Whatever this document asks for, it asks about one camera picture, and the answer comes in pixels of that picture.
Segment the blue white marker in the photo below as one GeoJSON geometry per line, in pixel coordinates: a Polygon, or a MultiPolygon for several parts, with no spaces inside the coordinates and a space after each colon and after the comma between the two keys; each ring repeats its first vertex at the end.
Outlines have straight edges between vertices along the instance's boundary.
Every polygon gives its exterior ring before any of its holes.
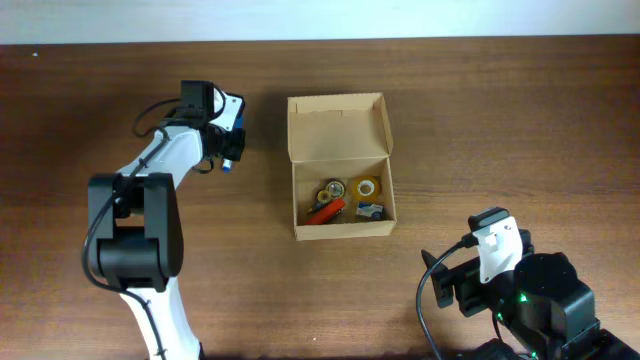
{"type": "Polygon", "coordinates": [[[229,173],[233,163],[241,159],[245,148],[246,131],[243,126],[244,118],[242,116],[235,119],[232,129],[225,135],[225,145],[223,151],[222,169],[225,173],[229,173]]]}

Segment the blue white staples box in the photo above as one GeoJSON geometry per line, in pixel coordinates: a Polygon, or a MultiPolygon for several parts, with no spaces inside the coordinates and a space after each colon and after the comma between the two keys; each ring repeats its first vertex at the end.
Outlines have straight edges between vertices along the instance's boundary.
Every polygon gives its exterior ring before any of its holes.
{"type": "Polygon", "coordinates": [[[376,203],[360,201],[356,208],[359,217],[379,221],[384,218],[384,206],[376,203]]]}

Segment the brown cardboard box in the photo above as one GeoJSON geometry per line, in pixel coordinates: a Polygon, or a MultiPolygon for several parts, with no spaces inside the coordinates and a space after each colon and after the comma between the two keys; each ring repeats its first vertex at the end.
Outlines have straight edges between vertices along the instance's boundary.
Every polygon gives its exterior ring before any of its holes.
{"type": "Polygon", "coordinates": [[[291,97],[287,102],[293,225],[298,241],[388,236],[397,224],[390,156],[393,136],[381,93],[291,97]],[[352,180],[376,177],[384,206],[379,221],[359,217],[352,180]],[[306,225],[316,192],[329,179],[346,185],[346,206],[323,225],[306,225]]]}

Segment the yellow black correction tape dispenser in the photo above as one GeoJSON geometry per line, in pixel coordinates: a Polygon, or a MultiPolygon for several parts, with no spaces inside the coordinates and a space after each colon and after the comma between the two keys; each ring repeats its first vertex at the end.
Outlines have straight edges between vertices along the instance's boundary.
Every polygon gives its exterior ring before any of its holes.
{"type": "Polygon", "coordinates": [[[338,179],[329,179],[323,188],[318,190],[309,213],[315,213],[331,203],[333,200],[343,198],[346,193],[346,185],[338,179]]]}

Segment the orange red stapler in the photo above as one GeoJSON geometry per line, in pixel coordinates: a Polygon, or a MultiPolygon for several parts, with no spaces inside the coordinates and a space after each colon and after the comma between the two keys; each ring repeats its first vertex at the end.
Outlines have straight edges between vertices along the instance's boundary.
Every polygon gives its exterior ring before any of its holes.
{"type": "Polygon", "coordinates": [[[332,202],[328,203],[322,209],[315,212],[306,222],[306,225],[323,225],[327,223],[329,220],[337,216],[343,208],[346,206],[346,203],[343,198],[337,198],[332,202]]]}

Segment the yellow adhesive tape roll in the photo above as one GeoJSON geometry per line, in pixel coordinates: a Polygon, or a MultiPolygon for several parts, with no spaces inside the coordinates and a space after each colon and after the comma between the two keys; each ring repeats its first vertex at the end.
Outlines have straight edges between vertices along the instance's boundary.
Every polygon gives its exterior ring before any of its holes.
{"type": "Polygon", "coordinates": [[[357,201],[375,201],[381,193],[381,186],[376,177],[360,176],[352,180],[352,193],[357,201]]]}

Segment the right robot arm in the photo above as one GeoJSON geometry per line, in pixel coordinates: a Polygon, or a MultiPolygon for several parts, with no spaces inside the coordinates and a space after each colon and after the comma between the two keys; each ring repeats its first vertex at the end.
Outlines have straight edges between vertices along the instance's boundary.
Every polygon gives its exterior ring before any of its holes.
{"type": "Polygon", "coordinates": [[[529,359],[638,360],[636,350],[601,327],[595,295],[569,259],[561,252],[536,253],[531,233],[525,229],[519,233],[521,261],[485,284],[480,281],[479,258],[449,269],[444,259],[456,246],[438,258],[423,250],[427,273],[418,286],[416,309],[421,309],[424,285],[430,279],[440,308],[457,302],[466,317],[489,310],[494,329],[504,326],[529,359]]]}

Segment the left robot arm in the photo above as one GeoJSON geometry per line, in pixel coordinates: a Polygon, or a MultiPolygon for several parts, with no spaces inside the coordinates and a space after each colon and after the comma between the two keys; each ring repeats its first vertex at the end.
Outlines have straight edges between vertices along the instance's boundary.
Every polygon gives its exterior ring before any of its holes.
{"type": "Polygon", "coordinates": [[[151,359],[202,359],[178,275],[184,236],[177,190],[191,173],[216,164],[230,171],[245,148],[245,100],[211,81],[184,80],[169,111],[137,138],[150,143],[128,165],[88,183],[88,229],[81,265],[95,287],[132,311],[151,359]]]}

